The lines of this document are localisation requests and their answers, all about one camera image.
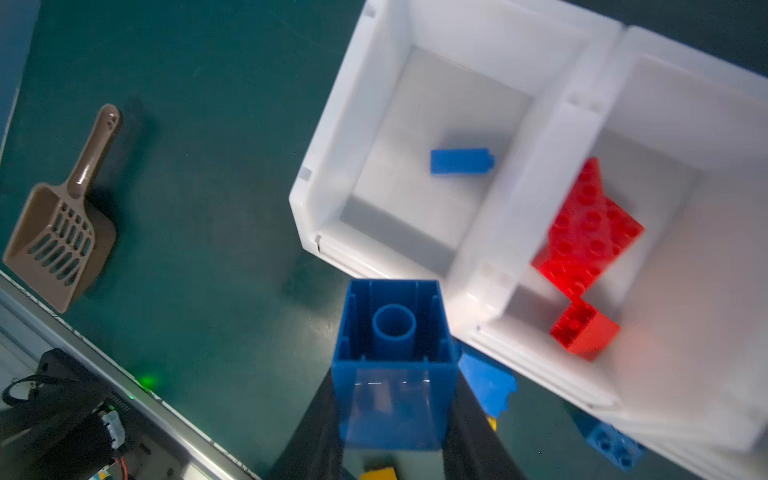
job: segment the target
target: yellow lego brick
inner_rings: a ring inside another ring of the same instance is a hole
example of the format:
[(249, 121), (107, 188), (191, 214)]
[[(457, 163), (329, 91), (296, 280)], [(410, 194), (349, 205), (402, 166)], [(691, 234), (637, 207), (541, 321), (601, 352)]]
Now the yellow lego brick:
[(363, 473), (360, 476), (360, 480), (397, 480), (397, 477), (395, 477), (395, 469), (389, 467), (382, 470)]

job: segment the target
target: blue lego brick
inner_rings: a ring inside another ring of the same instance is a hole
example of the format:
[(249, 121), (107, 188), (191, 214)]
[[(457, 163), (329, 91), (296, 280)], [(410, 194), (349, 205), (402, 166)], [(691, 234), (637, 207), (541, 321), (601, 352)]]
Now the blue lego brick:
[(587, 439), (587, 444), (624, 472), (629, 472), (647, 451), (641, 444), (592, 415), (579, 412), (573, 419), (579, 432)]
[(497, 418), (507, 411), (507, 398), (518, 389), (518, 381), (511, 373), (468, 353), (462, 354), (458, 368), (487, 415)]
[(458, 349), (432, 280), (351, 280), (331, 372), (346, 447), (438, 450)]
[(488, 148), (432, 151), (432, 175), (482, 175), (495, 163)]

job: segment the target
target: white plastic bin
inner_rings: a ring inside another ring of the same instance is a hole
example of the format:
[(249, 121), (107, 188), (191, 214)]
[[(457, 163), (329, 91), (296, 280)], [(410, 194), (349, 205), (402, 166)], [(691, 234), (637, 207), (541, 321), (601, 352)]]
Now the white plastic bin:
[(768, 79), (629, 28), (585, 102), (606, 194), (646, 228), (585, 295), (620, 334), (566, 353), (548, 330), (568, 301), (531, 267), (454, 334), (627, 434), (747, 452), (768, 422)]
[[(354, 276), (445, 278), (492, 185), (548, 195), (521, 180), (620, 32), (552, 0), (366, 3), (290, 194), (304, 248)], [(442, 147), (489, 147), (497, 167), (432, 178)]]

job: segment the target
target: scoop handle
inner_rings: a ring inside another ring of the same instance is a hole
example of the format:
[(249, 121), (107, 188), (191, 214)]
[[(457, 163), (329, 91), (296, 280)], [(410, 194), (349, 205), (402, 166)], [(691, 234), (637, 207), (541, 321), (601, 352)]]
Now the scoop handle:
[(112, 137), (120, 128), (120, 120), (120, 111), (112, 104), (106, 104), (98, 111), (91, 135), (67, 179), (67, 193), (70, 197), (77, 200), (88, 193)]

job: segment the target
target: brown scoop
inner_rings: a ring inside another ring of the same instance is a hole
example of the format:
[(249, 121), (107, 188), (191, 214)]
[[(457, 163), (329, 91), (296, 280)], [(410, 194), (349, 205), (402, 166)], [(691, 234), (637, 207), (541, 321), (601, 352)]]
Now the brown scoop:
[(102, 107), (67, 181), (32, 188), (2, 257), (60, 313), (95, 280), (114, 245), (114, 225), (85, 194), (119, 127), (120, 111)]

